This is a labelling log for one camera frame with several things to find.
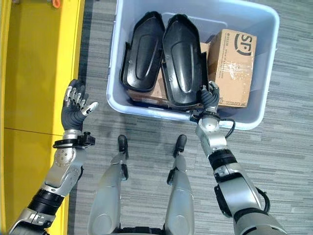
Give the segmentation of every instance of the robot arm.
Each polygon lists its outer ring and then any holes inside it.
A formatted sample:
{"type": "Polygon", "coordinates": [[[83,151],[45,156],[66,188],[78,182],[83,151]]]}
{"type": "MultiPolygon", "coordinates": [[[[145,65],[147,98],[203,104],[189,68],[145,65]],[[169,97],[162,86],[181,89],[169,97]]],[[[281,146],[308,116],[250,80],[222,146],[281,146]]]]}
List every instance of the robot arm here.
{"type": "Polygon", "coordinates": [[[235,235],[285,235],[282,226],[268,213],[269,199],[257,189],[235,156],[227,148],[226,138],[220,132],[217,114],[218,87],[209,83],[210,91],[203,88],[201,97],[205,111],[200,116],[196,134],[213,170],[218,185],[214,188],[222,213],[234,219],[235,235]],[[260,194],[266,200],[261,207],[260,194]]]}
{"type": "Polygon", "coordinates": [[[85,86],[72,80],[62,108],[63,139],[53,146],[56,148],[54,163],[41,188],[9,230],[10,235],[47,234],[45,229],[52,225],[63,199],[81,177],[85,148],[95,143],[89,132],[82,133],[83,121],[98,106],[94,102],[85,107],[86,99],[85,86]]]}

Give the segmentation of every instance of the yellow panel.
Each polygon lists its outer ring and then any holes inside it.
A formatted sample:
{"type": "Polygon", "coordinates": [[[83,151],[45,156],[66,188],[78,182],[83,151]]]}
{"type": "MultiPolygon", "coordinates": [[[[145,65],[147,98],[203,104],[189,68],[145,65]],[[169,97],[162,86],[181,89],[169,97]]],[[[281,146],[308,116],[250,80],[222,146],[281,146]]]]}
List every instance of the yellow panel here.
{"type": "Polygon", "coordinates": [[[5,231],[5,203],[4,203],[4,178],[3,178],[3,113],[4,113],[4,87],[6,53],[9,32],[11,1],[0,1],[0,233],[5,231]]]}
{"type": "MultiPolygon", "coordinates": [[[[4,129],[6,227],[9,228],[40,188],[52,164],[54,141],[60,136],[4,129]]],[[[51,234],[67,232],[68,199],[53,223],[51,234]]]]}
{"type": "Polygon", "coordinates": [[[61,135],[64,91],[77,78],[83,0],[11,8],[4,127],[61,135]]]}

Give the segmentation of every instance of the white plastic bin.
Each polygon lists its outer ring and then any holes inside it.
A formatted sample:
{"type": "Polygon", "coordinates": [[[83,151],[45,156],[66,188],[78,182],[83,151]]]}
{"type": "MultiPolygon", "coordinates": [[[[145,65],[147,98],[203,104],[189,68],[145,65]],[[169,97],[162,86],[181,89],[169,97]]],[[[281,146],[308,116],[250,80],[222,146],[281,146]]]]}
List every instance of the white plastic bin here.
{"type": "Polygon", "coordinates": [[[118,0],[112,35],[107,87],[110,106],[126,114],[189,121],[190,113],[134,106],[119,81],[125,42],[132,38],[134,25],[146,12],[159,12],[167,26],[176,13],[186,14],[205,42],[223,28],[258,37],[249,102],[246,108],[222,108],[221,117],[236,120],[236,129],[249,130],[263,119],[279,27],[279,17],[268,6],[234,0],[118,0]]]}

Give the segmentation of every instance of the cardboard box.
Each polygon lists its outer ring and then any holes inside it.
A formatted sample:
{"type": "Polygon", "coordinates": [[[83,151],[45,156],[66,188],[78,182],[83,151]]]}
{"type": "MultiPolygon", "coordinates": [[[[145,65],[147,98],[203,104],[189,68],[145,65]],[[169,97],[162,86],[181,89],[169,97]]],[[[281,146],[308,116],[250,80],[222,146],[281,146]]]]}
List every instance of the cardboard box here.
{"type": "Polygon", "coordinates": [[[257,37],[223,29],[211,41],[209,80],[220,87],[222,106],[246,107],[252,80],[257,37]]]}
{"type": "MultiPolygon", "coordinates": [[[[208,51],[209,44],[200,43],[200,46],[201,46],[201,52],[208,51]]],[[[171,103],[166,97],[166,91],[164,87],[164,81],[163,81],[161,69],[159,70],[159,73],[156,79],[156,85],[151,92],[141,93],[141,92],[135,92],[132,90],[128,90],[127,92],[133,101],[159,105],[159,106],[166,107],[166,108],[172,107],[171,103]]]]}

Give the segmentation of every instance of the robot leg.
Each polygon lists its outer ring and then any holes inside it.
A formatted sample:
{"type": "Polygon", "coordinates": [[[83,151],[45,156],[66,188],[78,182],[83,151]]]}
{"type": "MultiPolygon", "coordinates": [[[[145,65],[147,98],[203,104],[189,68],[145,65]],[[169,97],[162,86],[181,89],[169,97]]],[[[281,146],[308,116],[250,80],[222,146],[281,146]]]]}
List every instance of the robot leg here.
{"type": "Polygon", "coordinates": [[[166,235],[193,235],[194,208],[193,193],[186,175],[186,161],[179,152],[183,152],[187,137],[179,136],[174,151],[175,162],[170,171],[167,183],[172,185],[172,192],[165,219],[166,235]]]}
{"type": "Polygon", "coordinates": [[[121,181],[128,179],[127,139],[118,137],[119,153],[103,174],[90,211],[88,235],[110,234],[120,226],[121,181]]]}

